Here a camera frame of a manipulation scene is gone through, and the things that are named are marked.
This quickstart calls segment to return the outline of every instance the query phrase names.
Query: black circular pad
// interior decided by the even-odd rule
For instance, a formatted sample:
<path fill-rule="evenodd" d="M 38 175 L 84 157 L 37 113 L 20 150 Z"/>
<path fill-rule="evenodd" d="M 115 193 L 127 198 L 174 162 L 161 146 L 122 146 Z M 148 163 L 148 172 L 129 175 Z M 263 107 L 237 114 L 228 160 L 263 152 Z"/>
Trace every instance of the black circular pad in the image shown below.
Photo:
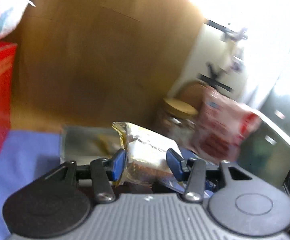
<path fill-rule="evenodd" d="M 17 235 L 49 238 L 79 226 L 90 212 L 90 201 L 74 187 L 57 181 L 29 185 L 3 206 L 8 229 Z"/>
<path fill-rule="evenodd" d="M 212 217 L 245 236 L 270 236 L 290 227 L 290 198 L 264 181 L 229 182 L 208 203 Z"/>

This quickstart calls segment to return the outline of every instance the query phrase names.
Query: metal screw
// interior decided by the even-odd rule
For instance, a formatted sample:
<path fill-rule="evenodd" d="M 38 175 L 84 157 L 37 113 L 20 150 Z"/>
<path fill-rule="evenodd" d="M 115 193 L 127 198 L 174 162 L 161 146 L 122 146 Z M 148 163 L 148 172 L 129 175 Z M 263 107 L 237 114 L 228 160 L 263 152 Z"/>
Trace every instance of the metal screw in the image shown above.
<path fill-rule="evenodd" d="M 98 193 L 97 198 L 101 202 L 108 202 L 108 201 L 112 201 L 114 199 L 114 196 L 108 193 Z"/>
<path fill-rule="evenodd" d="M 189 165 L 191 167 L 196 160 L 197 160 L 197 158 L 193 158 L 193 157 L 188 158 L 187 165 Z"/>
<path fill-rule="evenodd" d="M 183 197 L 188 202 L 201 202 L 203 200 L 203 197 L 196 192 L 187 192 Z"/>

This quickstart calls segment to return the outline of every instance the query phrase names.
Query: ribbed gray surface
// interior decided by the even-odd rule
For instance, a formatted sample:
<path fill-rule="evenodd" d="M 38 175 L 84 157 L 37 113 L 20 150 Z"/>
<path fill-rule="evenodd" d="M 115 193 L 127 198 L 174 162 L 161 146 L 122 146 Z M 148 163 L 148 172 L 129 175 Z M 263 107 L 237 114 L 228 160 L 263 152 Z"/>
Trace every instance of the ribbed gray surface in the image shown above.
<path fill-rule="evenodd" d="M 12 235 L 9 240 L 25 240 Z M 121 194 L 111 204 L 98 205 L 85 223 L 53 240 L 238 240 L 218 227 L 198 204 L 181 201 L 176 194 Z M 264 239 L 290 239 L 287 234 Z"/>

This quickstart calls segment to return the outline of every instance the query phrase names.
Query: glass jar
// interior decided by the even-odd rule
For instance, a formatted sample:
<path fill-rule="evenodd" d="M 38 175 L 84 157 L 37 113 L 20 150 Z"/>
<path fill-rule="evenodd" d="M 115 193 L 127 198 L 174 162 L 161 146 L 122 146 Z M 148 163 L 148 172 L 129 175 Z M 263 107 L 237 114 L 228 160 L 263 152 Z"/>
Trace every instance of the glass jar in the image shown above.
<path fill-rule="evenodd" d="M 165 98 L 158 111 L 155 131 L 173 139 L 179 147 L 187 147 L 194 132 L 192 119 L 197 110 L 191 105 L 174 98 Z"/>

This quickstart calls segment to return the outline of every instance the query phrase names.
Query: black handle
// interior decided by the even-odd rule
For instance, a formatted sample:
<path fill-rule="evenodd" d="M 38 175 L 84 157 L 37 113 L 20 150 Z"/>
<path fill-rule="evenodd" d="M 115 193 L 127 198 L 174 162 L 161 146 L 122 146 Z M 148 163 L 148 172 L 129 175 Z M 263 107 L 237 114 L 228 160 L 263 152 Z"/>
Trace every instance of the black handle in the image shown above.
<path fill-rule="evenodd" d="M 75 161 L 64 162 L 62 165 L 38 178 L 33 183 L 40 183 L 45 180 L 53 180 L 63 181 L 66 184 L 76 186 L 76 168 L 77 164 Z"/>
<path fill-rule="evenodd" d="M 183 198 L 187 202 L 202 203 L 206 180 L 206 162 L 201 159 L 194 161 L 189 174 Z"/>
<path fill-rule="evenodd" d="M 102 159 L 96 159 L 90 163 L 90 177 L 94 199 L 97 203 L 110 203 L 116 199 L 112 186 L 109 184 Z"/>

